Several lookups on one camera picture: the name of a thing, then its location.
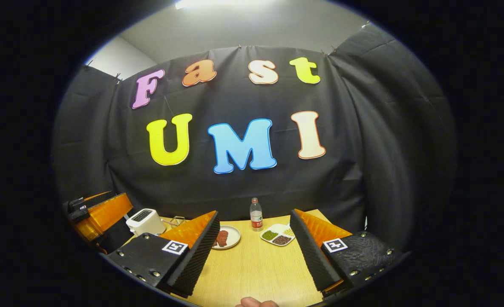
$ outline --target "finger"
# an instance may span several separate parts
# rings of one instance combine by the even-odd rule
[[[264,301],[259,305],[259,307],[279,307],[279,305],[274,301]]]
[[[259,305],[261,304],[260,301],[258,301],[257,299],[255,299],[253,297],[244,297],[240,300],[240,303],[244,307],[259,307]]]

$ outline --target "wooden table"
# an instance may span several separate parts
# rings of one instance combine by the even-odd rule
[[[308,213],[328,221],[319,210]],[[288,223],[289,215],[265,218],[263,230],[273,224]],[[322,301],[297,239],[286,246],[276,246],[263,241],[261,232],[253,231],[249,220],[219,224],[238,229],[240,242],[230,249],[212,249],[193,295],[187,299],[174,297],[205,307],[234,307],[247,296],[259,301],[272,300],[280,307],[308,306]]]

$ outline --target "yellow letter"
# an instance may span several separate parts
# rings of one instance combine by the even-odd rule
[[[301,137],[301,150],[298,156],[301,159],[314,159],[325,154],[325,148],[320,146],[316,119],[318,113],[314,111],[297,112],[291,115],[291,120],[297,123]]]
[[[275,68],[271,61],[255,60],[248,64],[248,69],[253,72],[248,77],[255,84],[273,84],[279,80],[279,74],[273,70]]]
[[[187,123],[193,116],[189,113],[176,115],[172,118],[172,124],[176,125],[176,140],[178,147],[174,152],[166,152],[164,149],[163,129],[167,125],[166,120],[153,121],[146,126],[150,133],[150,152],[151,157],[160,165],[177,165],[187,158],[189,154],[189,132]]]
[[[310,84],[320,82],[320,76],[313,76],[311,72],[311,68],[316,68],[316,63],[309,62],[307,58],[296,58],[289,61],[289,64],[295,66],[299,80]]]
[[[212,80],[217,72],[214,71],[214,62],[212,60],[202,60],[189,65],[185,70],[186,75],[182,79],[184,86],[192,86],[199,82]]]

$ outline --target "white plate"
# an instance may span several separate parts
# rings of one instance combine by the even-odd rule
[[[227,245],[224,247],[220,247],[216,242],[216,245],[212,247],[213,249],[228,249],[230,247],[235,246],[240,241],[240,231],[235,227],[225,225],[219,226],[219,231],[222,230],[227,231],[227,241],[226,241]]]
[[[288,229],[291,229],[289,227],[289,224],[287,225],[283,225],[283,224],[275,224],[275,225],[272,225],[271,227],[269,227],[268,229],[265,229],[264,232],[261,233],[260,237],[263,241],[267,241],[273,245],[276,245],[276,246],[286,246],[288,245],[291,241],[293,241],[293,239],[295,239],[295,235],[285,235],[284,234],[284,231],[288,230]],[[277,233],[276,237],[274,237],[273,239],[270,239],[270,240],[267,240],[263,237],[263,234],[266,233],[267,231],[271,231],[271,232],[274,232],[274,233]],[[276,243],[273,243],[273,241],[275,239],[277,239],[277,237],[288,237],[290,239],[290,241],[288,241],[286,244],[284,245],[279,245],[279,244],[276,244]]]

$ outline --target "metal grater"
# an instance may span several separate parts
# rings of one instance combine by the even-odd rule
[[[174,227],[178,227],[178,226],[182,225],[183,223],[185,223],[186,220],[185,220],[185,217],[183,217],[183,216],[174,216],[172,218],[172,220],[170,220],[170,222],[173,224],[176,224],[176,226],[170,225],[170,227],[173,229]]]

